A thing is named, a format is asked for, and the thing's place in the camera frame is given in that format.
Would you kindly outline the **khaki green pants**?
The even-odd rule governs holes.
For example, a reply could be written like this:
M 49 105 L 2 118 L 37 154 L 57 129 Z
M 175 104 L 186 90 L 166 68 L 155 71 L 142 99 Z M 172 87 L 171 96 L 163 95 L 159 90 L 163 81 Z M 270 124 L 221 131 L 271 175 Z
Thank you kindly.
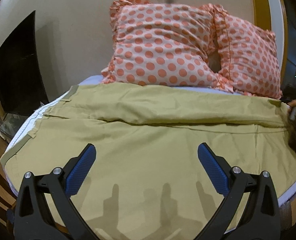
M 268 171 L 276 194 L 296 182 L 287 106 L 279 100 L 126 83 L 74 86 L 1 157 L 18 191 L 96 147 L 72 202 L 102 239 L 193 239 L 222 201 L 201 166 L 206 143 L 244 172 Z

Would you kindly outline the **small polka dot pillow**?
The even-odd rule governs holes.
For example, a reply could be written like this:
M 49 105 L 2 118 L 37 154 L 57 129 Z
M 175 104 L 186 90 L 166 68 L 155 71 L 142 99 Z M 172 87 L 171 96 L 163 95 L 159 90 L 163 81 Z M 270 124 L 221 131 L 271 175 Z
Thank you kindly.
M 213 16 L 221 90 L 280 99 L 275 33 L 229 14 L 221 5 L 206 4 L 202 9 Z

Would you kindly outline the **black television screen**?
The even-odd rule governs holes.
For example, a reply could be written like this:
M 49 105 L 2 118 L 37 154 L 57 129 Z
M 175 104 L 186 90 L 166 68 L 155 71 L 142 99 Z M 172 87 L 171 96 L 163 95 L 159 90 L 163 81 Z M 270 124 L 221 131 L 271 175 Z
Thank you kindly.
M 5 113 L 23 116 L 49 103 L 38 65 L 34 11 L 0 46 L 0 103 Z

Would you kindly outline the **large polka dot pillow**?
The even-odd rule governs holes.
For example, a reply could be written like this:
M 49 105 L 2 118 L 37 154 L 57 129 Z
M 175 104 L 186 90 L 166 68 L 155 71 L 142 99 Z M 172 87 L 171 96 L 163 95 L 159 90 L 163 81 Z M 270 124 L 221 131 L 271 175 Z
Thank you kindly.
M 102 82 L 207 87 L 233 92 L 209 67 L 216 50 L 209 9 L 148 0 L 115 0 L 109 9 L 114 53 Z

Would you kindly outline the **wooden door frame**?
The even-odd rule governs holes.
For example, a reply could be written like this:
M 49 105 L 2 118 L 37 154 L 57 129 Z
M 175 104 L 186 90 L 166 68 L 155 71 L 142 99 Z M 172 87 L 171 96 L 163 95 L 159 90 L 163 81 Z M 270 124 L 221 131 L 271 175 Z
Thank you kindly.
M 252 0 L 254 24 L 271 30 L 276 35 L 277 58 L 281 81 L 284 80 L 287 63 L 288 22 L 284 0 Z

